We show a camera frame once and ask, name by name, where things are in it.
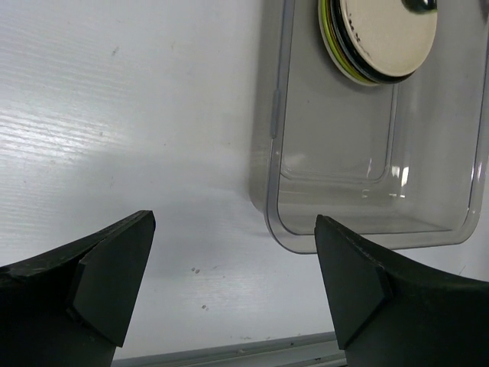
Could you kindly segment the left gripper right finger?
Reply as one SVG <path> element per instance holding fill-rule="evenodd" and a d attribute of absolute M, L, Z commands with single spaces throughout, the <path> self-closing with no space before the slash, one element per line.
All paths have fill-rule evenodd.
<path fill-rule="evenodd" d="M 316 250 L 349 366 L 486 366 L 488 284 L 423 265 L 318 216 Z"/>

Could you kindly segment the clear grey plastic bin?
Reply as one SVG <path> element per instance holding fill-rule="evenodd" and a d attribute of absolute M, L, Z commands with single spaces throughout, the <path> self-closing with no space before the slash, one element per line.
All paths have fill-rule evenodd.
<path fill-rule="evenodd" d="M 313 253 L 319 215 L 388 248 L 474 232 L 488 158 L 488 3 L 442 1 L 409 79 L 362 86 L 327 51 L 318 1 L 265 1 L 250 196 L 271 237 Z"/>

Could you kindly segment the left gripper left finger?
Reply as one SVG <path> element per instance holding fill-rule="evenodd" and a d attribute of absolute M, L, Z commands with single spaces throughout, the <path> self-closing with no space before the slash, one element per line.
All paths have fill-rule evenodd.
<path fill-rule="evenodd" d="M 155 232 L 150 210 L 1 268 L 3 366 L 110 366 Z"/>

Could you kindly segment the cream plate with black patch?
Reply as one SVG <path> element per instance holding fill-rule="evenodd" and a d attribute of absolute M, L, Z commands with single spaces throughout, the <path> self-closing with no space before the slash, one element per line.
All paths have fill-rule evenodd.
<path fill-rule="evenodd" d="M 426 60 L 436 35 L 436 1 L 344 0 L 333 11 L 355 52 L 390 78 L 415 72 Z"/>

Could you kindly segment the aluminium front rail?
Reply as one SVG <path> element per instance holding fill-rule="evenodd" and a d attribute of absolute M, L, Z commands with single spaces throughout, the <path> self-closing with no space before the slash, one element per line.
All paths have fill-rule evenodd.
<path fill-rule="evenodd" d="M 115 360 L 113 366 L 346 366 L 334 333 Z"/>

